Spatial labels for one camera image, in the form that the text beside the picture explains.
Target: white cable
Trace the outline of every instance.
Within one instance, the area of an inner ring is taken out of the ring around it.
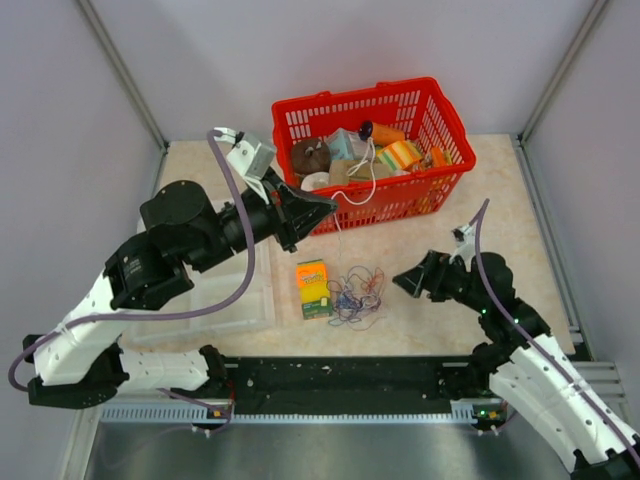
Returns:
[[[371,160],[370,161],[367,160],[367,155],[369,154],[369,150],[371,150]],[[360,205],[364,205],[369,200],[371,200],[373,198],[373,194],[376,193],[376,175],[375,175],[375,173],[373,171],[373,162],[374,162],[375,159],[376,159],[376,148],[373,145],[373,139],[371,137],[369,137],[367,139],[367,148],[364,151],[364,156],[362,157],[362,160],[360,160],[360,162],[357,165],[354,165],[349,170],[347,170],[347,176],[350,177],[350,176],[354,175],[361,166],[365,165],[366,163],[369,163],[369,168],[371,169],[371,179],[373,181],[373,186],[371,188],[371,193],[369,193],[369,196],[367,198],[365,198],[361,202],[354,202],[352,200],[349,200],[349,197],[347,197],[347,195],[342,190],[339,190],[339,191],[337,191],[336,193],[334,193],[331,196],[331,200],[336,198],[338,195],[342,195],[347,202],[349,202],[351,205],[354,205],[356,207],[358,207]],[[338,223],[338,216],[335,213],[333,214],[333,219],[336,222],[336,228],[338,229],[338,232],[341,232],[342,229],[340,228],[340,223]]]

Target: red plastic basket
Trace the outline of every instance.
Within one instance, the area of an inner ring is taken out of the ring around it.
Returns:
[[[379,180],[373,198],[362,206],[351,205],[338,195],[336,216],[343,230],[437,211],[462,174],[476,163],[458,114],[433,78],[378,83],[374,88],[338,94],[321,92],[279,101],[271,111],[278,163],[290,185],[299,185],[290,157],[295,143],[309,137],[326,140],[340,127],[357,131],[365,120],[404,130],[423,152],[438,146],[451,153],[450,166]],[[367,182],[314,193],[331,197],[343,191],[351,201],[359,202],[369,196],[371,188],[372,182]],[[313,233],[336,230],[332,216]]]

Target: cardboard box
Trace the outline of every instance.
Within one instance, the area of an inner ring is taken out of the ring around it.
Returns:
[[[327,266],[322,260],[299,263],[296,266],[296,281],[305,320],[333,315],[331,292],[327,286]]]
[[[373,180],[369,164],[362,165],[351,177],[347,175],[349,169],[358,163],[355,160],[334,160],[331,162],[329,185],[349,185],[349,182],[370,182]],[[376,160],[373,162],[373,174],[376,176],[376,180],[381,180],[391,177],[393,172],[389,167]]]

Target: purple string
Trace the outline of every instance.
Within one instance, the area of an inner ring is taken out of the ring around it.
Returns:
[[[216,141],[216,137],[221,136],[222,133],[218,130],[211,130],[207,133],[207,141],[209,142],[209,146],[213,151],[213,154],[218,162],[220,170],[224,175],[224,179],[227,182],[229,190],[231,192],[231,197],[233,198],[236,208],[238,209],[238,216],[240,217],[240,223],[242,224],[242,228],[245,234],[245,240],[247,244],[247,271],[245,273],[244,278],[242,279],[242,283],[238,286],[238,288],[229,295],[228,298],[217,303],[215,305],[211,305],[209,307],[201,308],[199,310],[193,310],[190,312],[179,312],[179,313],[100,313],[96,315],[87,315],[85,317],[77,318],[65,324],[65,327],[68,330],[77,327],[78,325],[83,325],[89,322],[96,321],[131,321],[131,322],[146,322],[146,321],[168,321],[168,320],[184,320],[187,318],[201,317],[203,315],[208,315],[210,313],[218,312],[233,302],[238,300],[244,292],[246,292],[247,288],[249,288],[249,284],[253,279],[253,274],[255,272],[256,265],[256,251],[255,251],[255,242],[253,238],[253,230],[251,228],[251,221],[249,220],[249,215],[247,214],[247,209],[242,202],[242,197],[240,196],[240,191],[236,186],[235,180],[233,179],[233,174],[231,173],[231,168],[226,162],[226,159],[223,153],[220,151],[220,147]],[[26,392],[27,387],[22,385],[16,379],[16,370],[18,366],[24,361],[25,358],[32,355],[38,348],[42,345],[50,342],[54,338],[60,336],[61,333],[58,331],[52,331],[47,333],[46,335],[38,338],[32,345],[27,347],[24,351],[22,351],[15,360],[9,366],[9,371],[7,372],[7,376],[9,379],[9,383],[16,390],[20,390],[22,392]]]
[[[220,425],[218,428],[216,428],[214,430],[208,430],[210,432],[210,434],[218,434],[218,433],[226,430],[227,428],[229,428],[229,425],[231,424],[231,418],[233,417],[233,405],[224,407],[227,410],[225,412],[219,406],[210,405],[210,404],[202,402],[202,401],[200,401],[198,399],[186,397],[186,396],[181,395],[179,393],[172,392],[171,390],[168,390],[166,388],[158,388],[158,391],[163,393],[163,394],[165,394],[166,396],[168,396],[170,398],[175,398],[176,400],[181,400],[183,402],[191,403],[191,404],[197,405],[199,407],[204,407],[207,410],[209,410],[211,412],[214,412],[216,414],[222,413],[222,415],[217,417],[217,418],[225,419],[226,422],[224,424]],[[148,438],[147,440],[145,440],[143,442],[140,442],[138,445],[133,447],[133,450],[130,453],[128,453],[124,458],[121,458],[117,462],[112,462],[112,461],[110,461],[110,460],[108,460],[106,458],[106,454],[104,452],[104,450],[105,450],[104,443],[105,442],[101,441],[100,442],[100,458],[102,460],[102,463],[105,465],[105,467],[107,467],[107,469],[109,469],[109,470],[117,470],[122,465],[124,465],[126,462],[128,462],[132,457],[134,457],[136,454],[138,454],[141,450],[144,450],[145,448],[147,448],[150,444],[152,444],[153,442],[158,440],[160,437],[163,437],[163,436],[165,436],[165,435],[167,435],[169,433],[173,433],[173,432],[179,432],[179,431],[182,431],[182,430],[192,430],[193,431],[194,429],[196,431],[203,432],[204,434],[207,433],[207,429],[203,429],[203,428],[200,428],[200,427],[194,427],[194,426],[190,426],[190,425],[178,425],[178,426],[175,426],[175,427],[169,427],[169,428],[167,428],[165,430],[162,430],[162,431],[158,432],[157,434],[153,435],[151,438]]]
[[[487,277],[487,272],[484,269],[484,265],[482,262],[482,255],[481,255],[482,249],[480,248],[480,232],[482,230],[482,222],[484,221],[484,216],[485,216],[485,213],[487,212],[488,206],[489,206],[489,199],[487,198],[482,204],[482,207],[480,208],[480,210],[478,210],[478,213],[475,214],[475,216],[469,222],[469,224],[473,225],[474,223],[477,223],[476,241],[475,241],[476,262],[478,263],[478,272],[480,273],[480,278],[482,279],[482,283],[487,293],[489,294],[489,297],[491,297],[491,300],[493,301],[497,309],[509,321],[509,323],[513,325],[515,330],[520,335],[522,335],[527,340],[527,342],[529,342],[540,353],[540,355],[542,355],[542,357],[546,361],[548,361],[551,365],[553,365],[553,367],[558,372],[560,372],[562,377],[567,381],[567,383],[573,386],[573,388],[576,390],[576,392],[578,392],[578,394],[587,403],[587,405],[589,405],[596,412],[596,414],[604,421],[604,423],[608,425],[609,428],[611,428],[613,433],[618,437],[620,442],[622,442],[622,444],[625,446],[625,448],[629,452],[629,455],[631,455],[631,458],[633,458],[633,461],[636,463],[638,470],[640,470],[640,456],[635,451],[635,449],[633,448],[633,445],[631,445],[629,440],[627,440],[627,437],[624,435],[624,433],[622,433],[622,431],[618,428],[617,425],[615,425],[612,421],[610,421],[609,416],[606,414],[606,412],[602,410],[602,408],[600,408],[600,406],[591,397],[589,397],[589,395],[587,395],[583,390],[581,390],[578,385],[574,384],[573,377],[571,377],[569,372],[567,372],[567,370],[565,370],[565,368],[555,358],[553,358],[553,356],[551,356],[551,354],[547,352],[542,347],[542,345],[536,342],[533,339],[533,337],[529,335],[529,332],[527,332],[518,323],[516,323],[515,319],[511,316],[509,311],[504,307],[504,305],[502,305],[502,303],[500,303],[500,300],[498,299],[498,296],[493,291],[493,288],[491,288],[491,283],[489,283],[489,278]]]
[[[368,274],[368,279],[364,279],[359,274],[353,273],[356,269],[364,270]],[[380,276],[379,284],[370,287],[370,284],[376,276]],[[359,289],[352,284],[353,278],[360,280],[361,284]],[[361,322],[365,316],[378,311],[380,308],[382,304],[382,290],[384,288],[384,272],[380,268],[376,268],[375,273],[373,273],[362,265],[356,265],[350,268],[347,276],[341,277],[341,280],[343,284],[336,280],[329,280],[327,282],[327,288],[334,294],[333,310],[337,314],[336,318],[329,320],[329,325],[339,327],[346,323],[354,331],[368,330],[379,318],[366,328],[354,329],[351,327],[351,324]]]

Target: yellow box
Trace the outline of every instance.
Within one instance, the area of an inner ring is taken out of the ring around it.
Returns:
[[[330,317],[333,314],[331,293],[327,282],[327,266],[322,260],[299,263],[296,266],[296,280],[300,290],[302,317],[311,318]]]

